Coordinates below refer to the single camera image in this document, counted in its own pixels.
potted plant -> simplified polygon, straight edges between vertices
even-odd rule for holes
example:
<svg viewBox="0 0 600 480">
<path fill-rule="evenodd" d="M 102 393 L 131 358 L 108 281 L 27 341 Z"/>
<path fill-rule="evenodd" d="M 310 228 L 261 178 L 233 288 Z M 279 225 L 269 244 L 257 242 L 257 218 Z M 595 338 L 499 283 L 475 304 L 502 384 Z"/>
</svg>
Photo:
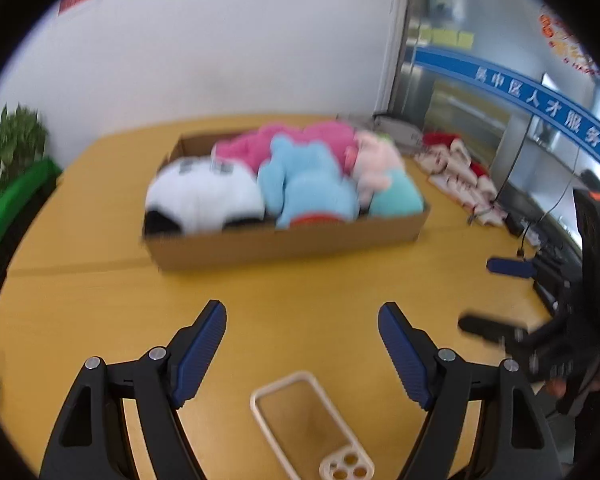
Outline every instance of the potted plant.
<svg viewBox="0 0 600 480">
<path fill-rule="evenodd" d="M 38 112 L 18 105 L 0 115 L 0 194 L 45 152 L 48 131 L 38 120 Z"/>
</svg>

phone case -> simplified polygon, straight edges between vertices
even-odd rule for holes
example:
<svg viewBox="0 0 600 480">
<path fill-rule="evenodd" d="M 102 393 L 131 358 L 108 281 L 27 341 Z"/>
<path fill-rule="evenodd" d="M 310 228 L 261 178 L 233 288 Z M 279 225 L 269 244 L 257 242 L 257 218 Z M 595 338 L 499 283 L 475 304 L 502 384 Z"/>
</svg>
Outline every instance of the phone case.
<svg viewBox="0 0 600 480">
<path fill-rule="evenodd" d="M 292 480 L 373 477 L 373 462 L 311 373 L 256 390 L 251 411 Z"/>
</svg>

blue gripper pad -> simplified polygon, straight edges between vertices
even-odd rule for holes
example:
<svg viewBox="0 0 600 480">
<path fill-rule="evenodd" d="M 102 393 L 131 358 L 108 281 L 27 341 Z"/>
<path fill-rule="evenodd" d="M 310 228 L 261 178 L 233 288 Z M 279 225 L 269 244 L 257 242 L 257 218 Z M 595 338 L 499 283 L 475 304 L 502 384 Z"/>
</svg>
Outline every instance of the blue gripper pad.
<svg viewBox="0 0 600 480">
<path fill-rule="evenodd" d="M 226 309 L 211 300 L 193 325 L 181 328 L 168 345 L 171 400 L 176 409 L 200 387 L 226 329 Z"/>
<path fill-rule="evenodd" d="M 517 278 L 532 278 L 536 275 L 536 269 L 531 261 L 510 258 L 489 258 L 487 260 L 487 270 Z"/>
<path fill-rule="evenodd" d="M 423 410 L 430 410 L 434 401 L 430 385 L 436 375 L 437 347 L 426 333 L 409 324 L 395 303 L 385 303 L 380 308 L 378 330 L 407 395 Z"/>
</svg>

cardboard box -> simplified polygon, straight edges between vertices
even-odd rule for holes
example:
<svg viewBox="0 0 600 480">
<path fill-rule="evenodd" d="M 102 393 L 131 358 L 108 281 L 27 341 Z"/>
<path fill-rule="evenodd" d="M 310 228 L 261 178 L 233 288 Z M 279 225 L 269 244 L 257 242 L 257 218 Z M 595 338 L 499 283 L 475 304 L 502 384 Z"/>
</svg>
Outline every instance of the cardboard box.
<svg viewBox="0 0 600 480">
<path fill-rule="evenodd" d="M 219 139 L 238 134 L 182 136 L 158 170 L 183 156 L 209 156 Z M 144 243 L 161 270 L 208 269 L 411 242 L 418 238 L 429 209 L 425 204 L 425 210 L 413 216 L 391 219 L 361 216 L 355 222 L 343 224 L 276 229 L 271 222 L 201 235 L 150 236 L 144 238 Z"/>
</svg>

panda plush toy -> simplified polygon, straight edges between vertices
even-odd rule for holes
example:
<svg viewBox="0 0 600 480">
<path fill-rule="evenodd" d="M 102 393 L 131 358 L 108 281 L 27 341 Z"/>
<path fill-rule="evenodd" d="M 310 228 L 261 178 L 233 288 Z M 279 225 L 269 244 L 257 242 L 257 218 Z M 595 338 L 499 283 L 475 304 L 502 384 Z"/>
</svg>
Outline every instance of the panda plush toy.
<svg viewBox="0 0 600 480">
<path fill-rule="evenodd" d="M 265 207 L 247 166 L 184 157 L 162 168 L 149 184 L 144 211 L 145 236 L 187 235 L 261 222 Z"/>
</svg>

